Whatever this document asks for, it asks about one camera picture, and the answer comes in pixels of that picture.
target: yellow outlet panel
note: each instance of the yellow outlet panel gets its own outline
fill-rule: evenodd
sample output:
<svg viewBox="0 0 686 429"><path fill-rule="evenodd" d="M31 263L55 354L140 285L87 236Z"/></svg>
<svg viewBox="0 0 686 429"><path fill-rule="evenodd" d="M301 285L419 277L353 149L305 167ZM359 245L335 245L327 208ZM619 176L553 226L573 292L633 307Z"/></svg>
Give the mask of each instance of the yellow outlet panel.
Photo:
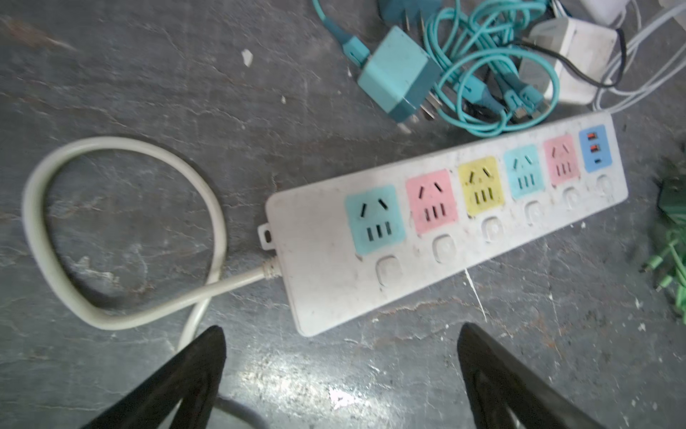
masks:
<svg viewBox="0 0 686 429"><path fill-rule="evenodd" d="M498 162L493 156L462 164L458 167L458 176L470 218L505 204Z"/></svg>

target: teal charger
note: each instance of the teal charger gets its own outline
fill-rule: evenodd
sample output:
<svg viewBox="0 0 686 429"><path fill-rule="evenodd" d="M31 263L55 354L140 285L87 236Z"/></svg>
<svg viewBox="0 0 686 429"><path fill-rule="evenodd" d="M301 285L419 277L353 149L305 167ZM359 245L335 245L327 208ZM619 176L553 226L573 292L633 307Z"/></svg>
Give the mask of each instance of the teal charger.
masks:
<svg viewBox="0 0 686 429"><path fill-rule="evenodd" d="M417 111L441 73L436 61L394 26L367 59L357 84L400 123Z"/></svg>

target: white charger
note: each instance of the white charger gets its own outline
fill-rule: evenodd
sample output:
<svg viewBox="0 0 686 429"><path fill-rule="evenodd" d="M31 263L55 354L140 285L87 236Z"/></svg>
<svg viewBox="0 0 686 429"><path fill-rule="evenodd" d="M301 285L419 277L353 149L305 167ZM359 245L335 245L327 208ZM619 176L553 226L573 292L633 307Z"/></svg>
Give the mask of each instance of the white charger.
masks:
<svg viewBox="0 0 686 429"><path fill-rule="evenodd" d="M580 19L560 17L534 26L529 41L554 51L571 61L583 74L600 81L607 69L617 42L617 32ZM541 54L560 78L560 102L590 104L598 88L570 73L562 61ZM548 74L535 62L524 59L519 79L532 85L547 100L552 99L553 85Z"/></svg>

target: white power cord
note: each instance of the white power cord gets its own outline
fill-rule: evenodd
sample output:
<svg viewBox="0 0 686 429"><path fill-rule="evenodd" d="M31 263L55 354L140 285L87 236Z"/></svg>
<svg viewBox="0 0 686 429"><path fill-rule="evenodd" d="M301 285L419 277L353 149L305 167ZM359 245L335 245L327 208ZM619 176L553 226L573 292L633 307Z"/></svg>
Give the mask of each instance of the white power cord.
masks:
<svg viewBox="0 0 686 429"><path fill-rule="evenodd" d="M150 155L166 162L183 174L200 193L207 205L214 233L214 254L210 265L207 281L204 286L183 294L164 304L157 305L148 310L125 316L110 316L103 310L88 302L71 283L64 268L60 264L55 250L52 247L47 229L45 227L43 201L45 191L52 177L57 171L71 159L96 150L129 150L141 154ZM202 177L185 161L178 156L158 146L143 143L134 139L123 137L92 137L77 140L63 146L46 156L31 173L24 188L22 201L22 222L24 232L33 253L38 268L43 274L45 281L55 292L57 297L81 320L91 326L115 331L129 329L150 323L173 312L195 304L191 315L183 328L178 350L186 347L196 334L198 324L202 320L210 298L223 294L230 290L254 283L262 279L271 279L281 276L279 261L276 257L265 262L261 267L252 269L246 273L219 280L222 264L226 259L226 225L224 214L212 189L202 180Z"/></svg>
<svg viewBox="0 0 686 429"><path fill-rule="evenodd" d="M638 32L631 38L629 43L626 44L626 51L629 55L628 62L626 64L626 70L628 70L629 66L631 66L633 63L636 53L638 52L638 48L645 39L647 39L653 32L655 32L655 30L661 27L662 24L674 18L676 15L686 11L686 2L673 5L670 8L660 11L650 20L649 23L646 24L645 27L641 27L641 13L636 0L631 0L631 6L636 12ZM593 110L617 113L649 96L653 91L658 89L662 84L672 78L672 76L676 75L679 71L686 67L686 56L683 55L684 51L686 51L686 43L679 48L679 50L662 66L662 68L657 71L657 73L655 73L650 79L648 79L646 83L634 91L620 91L616 88L599 89L595 95L595 99L593 100ZM619 69L620 62L620 55L617 55L609 62L608 68L604 74L605 82L609 83L611 81L610 77L613 76ZM623 97L623 100L616 103L614 106L603 107L602 98L606 92Z"/></svg>

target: cord strain relief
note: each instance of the cord strain relief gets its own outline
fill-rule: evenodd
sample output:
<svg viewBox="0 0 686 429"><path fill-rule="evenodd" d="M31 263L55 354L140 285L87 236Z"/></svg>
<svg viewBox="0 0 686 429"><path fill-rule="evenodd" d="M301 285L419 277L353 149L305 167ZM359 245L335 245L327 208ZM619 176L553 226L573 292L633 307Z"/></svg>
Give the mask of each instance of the cord strain relief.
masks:
<svg viewBox="0 0 686 429"><path fill-rule="evenodd" d="M281 277L281 265L279 264L279 257L274 256L273 258L264 261L262 263L262 270L264 271L265 279L276 279Z"/></svg>

